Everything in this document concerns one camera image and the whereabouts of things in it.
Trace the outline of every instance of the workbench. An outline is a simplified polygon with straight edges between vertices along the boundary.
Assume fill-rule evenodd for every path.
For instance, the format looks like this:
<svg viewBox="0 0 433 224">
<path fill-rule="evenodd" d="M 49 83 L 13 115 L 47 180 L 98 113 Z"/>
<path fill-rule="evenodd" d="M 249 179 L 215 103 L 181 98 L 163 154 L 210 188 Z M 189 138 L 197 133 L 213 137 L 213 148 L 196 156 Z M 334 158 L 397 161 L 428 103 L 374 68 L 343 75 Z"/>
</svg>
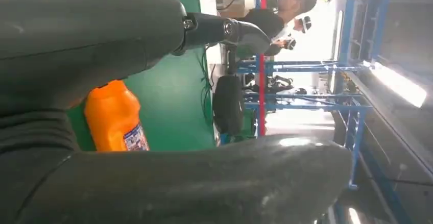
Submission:
<svg viewBox="0 0 433 224">
<path fill-rule="evenodd" d="M 187 11 L 200 11 L 199 0 L 180 1 Z M 140 101 L 140 120 L 151 150 L 215 147 L 213 126 L 209 123 L 212 118 L 210 96 L 202 108 L 205 82 L 199 62 L 203 51 L 198 48 L 181 57 L 167 56 L 154 68 L 125 80 Z M 80 147 L 91 151 L 95 148 L 83 114 L 84 105 L 71 109 L 68 114 Z"/>
</svg>

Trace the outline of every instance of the blue metal frame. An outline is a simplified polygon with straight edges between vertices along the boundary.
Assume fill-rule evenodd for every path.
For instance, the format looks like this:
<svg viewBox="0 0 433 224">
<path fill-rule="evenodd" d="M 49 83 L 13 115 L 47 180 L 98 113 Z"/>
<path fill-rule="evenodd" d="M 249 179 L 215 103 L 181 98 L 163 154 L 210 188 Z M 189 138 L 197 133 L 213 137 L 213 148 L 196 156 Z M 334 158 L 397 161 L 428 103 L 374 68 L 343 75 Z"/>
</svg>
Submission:
<svg viewBox="0 0 433 224">
<path fill-rule="evenodd" d="M 367 0 L 361 4 L 356 4 L 357 0 L 347 0 L 344 10 L 342 31 L 340 37 L 339 58 L 335 61 L 314 61 L 314 62 L 269 62 L 265 64 L 266 74 L 273 72 L 328 72 L 340 74 L 338 71 L 359 71 L 365 67 L 360 65 L 364 59 L 375 61 L 380 52 L 380 44 L 383 36 L 383 25 L 385 22 L 387 6 L 389 0 Z M 260 0 L 256 0 L 257 7 L 260 7 Z M 362 34 L 359 41 L 352 39 L 354 17 L 356 6 L 361 5 L 366 7 L 365 16 L 362 19 Z M 353 45 L 359 46 L 358 58 L 352 60 L 350 55 L 352 53 Z M 255 62 L 243 62 L 239 64 L 239 73 L 259 73 L 259 57 L 256 57 Z M 338 110 L 347 112 L 347 119 L 345 121 L 346 137 L 345 147 L 353 152 L 353 171 L 349 182 L 349 188 L 356 189 L 356 183 L 353 181 L 355 176 L 355 169 L 358 164 L 359 154 L 362 147 L 363 133 L 364 133 L 364 120 L 370 106 L 360 104 L 360 99 L 363 99 L 359 94 L 346 94 L 343 95 L 344 79 L 341 75 L 335 77 L 334 92 L 336 95 L 277 95 L 267 94 L 266 99 L 303 99 L 310 102 L 317 102 L 320 105 L 284 105 L 279 104 L 266 104 L 267 109 L 310 109 L 324 111 Z M 245 94 L 245 98 L 257 97 L 258 94 Z M 257 109 L 258 102 L 247 102 L 246 107 L 250 109 Z M 374 168 L 375 175 L 380 174 L 380 169 Z M 379 184 L 382 191 L 387 189 L 386 186 Z M 391 196 L 387 201 L 398 201 L 395 194 L 390 192 L 386 194 Z M 399 213 L 393 213 L 401 223 L 409 223 L 407 216 L 401 216 Z"/>
<path fill-rule="evenodd" d="M 241 62 L 237 73 L 259 73 L 258 65 L 254 62 Z M 328 72 L 328 71 L 360 71 L 368 69 L 361 64 L 353 66 L 340 65 L 338 62 L 329 61 L 298 61 L 298 62 L 269 62 L 265 64 L 265 73 L 274 72 Z"/>
<path fill-rule="evenodd" d="M 258 99 L 257 93 L 245 94 L 245 98 L 256 98 Z M 353 164 L 352 164 L 352 175 L 349 181 L 350 189 L 357 189 L 357 185 L 354 183 L 355 169 L 359 159 L 360 144 L 363 140 L 364 133 L 364 119 L 367 111 L 371 109 L 371 106 L 361 105 L 359 100 L 362 100 L 363 104 L 366 103 L 364 96 L 361 94 L 332 94 L 332 95 L 294 95 L 294 94 L 266 94 L 266 101 L 269 98 L 284 99 L 302 99 L 313 102 L 312 105 L 290 105 L 290 104 L 267 104 L 265 103 L 266 109 L 307 109 L 307 110 L 323 110 L 323 111 L 348 111 L 349 119 L 346 123 L 347 133 L 345 140 L 345 147 L 353 152 Z M 347 105 L 337 103 L 339 100 L 345 100 Z M 258 109 L 258 102 L 245 102 L 247 109 Z"/>
</svg>

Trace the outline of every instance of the red pole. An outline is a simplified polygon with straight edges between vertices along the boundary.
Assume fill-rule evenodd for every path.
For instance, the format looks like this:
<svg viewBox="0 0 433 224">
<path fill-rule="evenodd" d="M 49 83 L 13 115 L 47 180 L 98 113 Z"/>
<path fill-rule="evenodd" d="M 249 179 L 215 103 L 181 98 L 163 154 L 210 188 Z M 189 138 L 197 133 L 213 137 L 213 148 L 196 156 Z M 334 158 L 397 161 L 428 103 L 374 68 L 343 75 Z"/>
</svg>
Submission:
<svg viewBox="0 0 433 224">
<path fill-rule="evenodd" d="M 265 9 L 267 7 L 267 1 L 266 0 L 260 0 L 260 6 L 262 9 Z M 260 54 L 259 57 L 260 67 L 259 67 L 259 136 L 264 136 L 266 134 L 266 126 L 264 125 L 265 122 L 265 116 L 266 116 L 266 110 L 264 108 L 264 88 L 265 88 L 265 72 L 264 72 L 264 55 Z"/>
<path fill-rule="evenodd" d="M 258 97 L 258 102 L 259 102 L 259 125 L 260 125 L 260 136 L 264 136 L 266 134 L 266 128 L 264 126 L 264 122 L 265 122 L 265 116 L 266 116 L 266 112 L 265 112 L 265 108 L 264 108 L 264 87 L 265 87 L 265 82 L 264 82 L 264 55 L 260 54 L 259 57 L 259 62 L 260 62 L 260 68 L 259 68 L 259 97 Z"/>
</svg>

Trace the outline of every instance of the blue metal rack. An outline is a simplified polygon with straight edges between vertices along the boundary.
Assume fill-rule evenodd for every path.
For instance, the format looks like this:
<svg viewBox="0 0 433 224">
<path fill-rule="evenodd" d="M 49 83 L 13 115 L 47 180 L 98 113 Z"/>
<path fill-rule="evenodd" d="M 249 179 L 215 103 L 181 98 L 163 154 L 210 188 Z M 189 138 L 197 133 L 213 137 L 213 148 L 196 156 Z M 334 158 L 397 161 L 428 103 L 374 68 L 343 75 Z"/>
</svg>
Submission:
<svg viewBox="0 0 433 224">
<path fill-rule="evenodd" d="M 356 72 L 366 69 L 362 65 L 364 60 L 374 62 L 380 51 L 382 40 L 382 29 L 386 17 L 389 0 L 346 0 L 343 15 L 343 26 L 341 33 L 341 45 L 337 61 L 297 61 L 297 62 L 269 62 L 264 65 L 264 73 L 273 72 L 328 72 L 340 73 L 340 71 Z M 353 26 L 358 23 L 361 26 L 360 36 L 354 36 Z M 239 65 L 238 73 L 260 73 L 260 62 L 258 56 L 255 62 L 244 62 Z M 313 96 L 313 95 L 277 95 L 267 94 L 268 99 L 303 99 L 316 102 L 314 105 L 290 105 L 282 103 L 266 103 L 267 110 L 275 109 L 310 109 L 332 111 L 338 110 L 347 114 L 345 147 L 353 151 L 354 162 L 349 188 L 356 189 L 354 183 L 355 169 L 359 158 L 360 144 L 364 132 L 364 119 L 370 106 L 359 94 L 343 94 L 344 79 L 342 75 L 335 76 L 335 87 L 332 87 L 335 95 Z M 246 94 L 246 108 L 259 109 L 258 102 L 251 102 L 250 98 L 258 100 L 258 94 Z"/>
</svg>

